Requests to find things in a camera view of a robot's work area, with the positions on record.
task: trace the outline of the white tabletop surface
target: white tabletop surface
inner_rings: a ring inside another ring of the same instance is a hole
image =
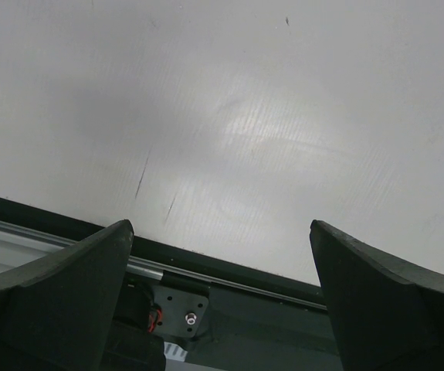
[[[444,1],[0,0],[0,196],[312,284],[312,219],[444,273]]]

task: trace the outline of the scratch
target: scratch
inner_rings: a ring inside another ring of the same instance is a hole
[[[172,203],[170,204],[170,207],[168,208],[167,217],[165,218],[165,223],[168,220],[168,217],[170,216],[170,212],[172,211],[172,207],[174,207],[175,199],[177,198],[177,193],[175,193],[174,199],[172,200]]]
[[[137,185],[136,195],[134,196],[134,199],[137,198],[137,194],[139,193],[139,188],[141,188],[141,183],[143,182],[144,173],[146,172],[146,168],[147,168],[147,162],[150,159],[150,153],[151,153],[151,150],[149,150],[147,153],[146,162],[144,163],[143,173],[141,174],[141,178],[139,179],[139,184]]]

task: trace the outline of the bolt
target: bolt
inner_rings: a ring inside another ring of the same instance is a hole
[[[198,319],[198,316],[194,313],[188,313],[185,316],[185,321],[188,323],[188,325],[193,326],[196,324],[196,320]]]

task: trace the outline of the silver metal bar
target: silver metal bar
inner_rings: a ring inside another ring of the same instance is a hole
[[[3,222],[0,222],[0,240],[24,247],[29,247],[39,251],[44,251],[46,253],[54,252],[76,242],[73,240],[53,236],[48,233],[41,233],[35,230]],[[142,277],[152,278],[157,281],[160,281],[163,278],[163,274],[165,271],[180,274],[186,277],[191,277],[200,281],[207,282],[209,284],[222,284],[231,288],[237,288],[239,290],[244,290],[255,294],[262,294],[278,300],[289,301],[300,305],[306,305],[307,307],[311,308],[326,310],[326,305],[313,303],[312,301],[292,298],[290,296],[277,294],[275,292],[252,288],[244,284],[238,284],[236,282],[223,280],[217,277],[210,277],[205,274],[187,271],[181,268],[172,267],[167,264],[159,264],[153,261],[140,259],[138,257],[131,256],[127,264],[127,272],[137,274]]]

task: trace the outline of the screw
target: screw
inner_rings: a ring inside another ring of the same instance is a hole
[[[195,313],[188,313],[185,316],[185,321],[188,323],[188,325],[193,326],[196,324],[196,320],[198,319],[198,316]]]

